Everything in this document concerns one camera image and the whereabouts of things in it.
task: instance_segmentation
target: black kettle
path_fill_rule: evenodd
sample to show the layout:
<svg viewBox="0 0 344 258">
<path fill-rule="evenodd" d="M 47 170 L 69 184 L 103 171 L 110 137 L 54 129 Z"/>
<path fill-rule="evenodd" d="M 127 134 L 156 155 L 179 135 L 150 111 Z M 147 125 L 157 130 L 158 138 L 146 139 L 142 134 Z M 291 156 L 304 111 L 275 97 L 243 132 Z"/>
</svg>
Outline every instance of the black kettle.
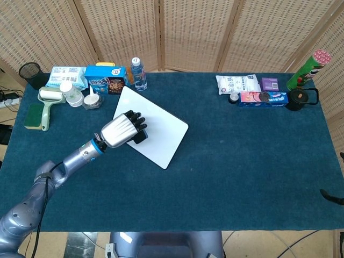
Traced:
<svg viewBox="0 0 344 258">
<path fill-rule="evenodd" d="M 308 102 L 309 97 L 306 90 L 316 92 L 317 100 L 315 102 Z M 298 111 L 305 104 L 317 105 L 319 103 L 319 91 L 316 88 L 291 90 L 288 92 L 288 100 L 289 103 L 285 107 L 292 111 Z"/>
</svg>

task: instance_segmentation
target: white jar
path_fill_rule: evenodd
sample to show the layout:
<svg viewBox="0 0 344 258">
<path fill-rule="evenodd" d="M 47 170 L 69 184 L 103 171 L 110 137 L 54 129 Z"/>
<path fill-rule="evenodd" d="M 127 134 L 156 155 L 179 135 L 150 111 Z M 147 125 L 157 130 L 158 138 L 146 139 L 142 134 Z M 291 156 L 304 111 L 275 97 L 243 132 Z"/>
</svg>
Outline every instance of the white jar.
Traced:
<svg viewBox="0 0 344 258">
<path fill-rule="evenodd" d="M 69 105 L 74 108 L 82 105 L 84 95 L 73 86 L 72 82 L 61 82 L 60 90 L 62 94 L 65 95 L 66 101 Z"/>
</svg>

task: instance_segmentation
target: white board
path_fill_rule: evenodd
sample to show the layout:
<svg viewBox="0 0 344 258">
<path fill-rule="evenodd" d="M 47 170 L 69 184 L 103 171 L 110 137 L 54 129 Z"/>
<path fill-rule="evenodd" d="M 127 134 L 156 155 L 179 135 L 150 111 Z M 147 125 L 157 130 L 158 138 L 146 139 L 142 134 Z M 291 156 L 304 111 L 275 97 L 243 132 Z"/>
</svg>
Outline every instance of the white board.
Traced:
<svg viewBox="0 0 344 258">
<path fill-rule="evenodd" d="M 114 118 L 129 110 L 140 112 L 146 119 L 148 139 L 139 144 L 130 141 L 131 147 L 166 169 L 189 126 L 171 113 L 150 102 L 140 94 L 124 87 L 119 97 Z"/>
</svg>

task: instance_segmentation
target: green sponge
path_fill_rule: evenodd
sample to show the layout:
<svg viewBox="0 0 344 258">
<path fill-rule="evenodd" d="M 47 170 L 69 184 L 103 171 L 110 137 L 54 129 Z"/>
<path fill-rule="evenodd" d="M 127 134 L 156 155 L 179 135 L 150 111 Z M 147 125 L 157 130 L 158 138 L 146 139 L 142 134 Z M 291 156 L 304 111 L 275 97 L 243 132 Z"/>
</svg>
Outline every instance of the green sponge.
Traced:
<svg viewBox="0 0 344 258">
<path fill-rule="evenodd" d="M 41 130 L 42 129 L 42 113 L 43 113 L 43 107 L 44 105 L 41 104 L 31 104 L 25 121 L 24 126 L 27 129 L 35 129 L 35 130 Z"/>
</svg>

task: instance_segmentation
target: purple box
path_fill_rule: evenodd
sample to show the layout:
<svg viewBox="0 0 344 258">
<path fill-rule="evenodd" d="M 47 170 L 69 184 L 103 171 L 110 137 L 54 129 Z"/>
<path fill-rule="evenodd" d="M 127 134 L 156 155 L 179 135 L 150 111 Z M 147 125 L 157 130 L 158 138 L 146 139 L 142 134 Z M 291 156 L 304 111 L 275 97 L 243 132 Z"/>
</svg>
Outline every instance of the purple box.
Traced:
<svg viewBox="0 0 344 258">
<path fill-rule="evenodd" d="M 262 78 L 261 81 L 262 91 L 278 91 L 277 78 Z"/>
</svg>

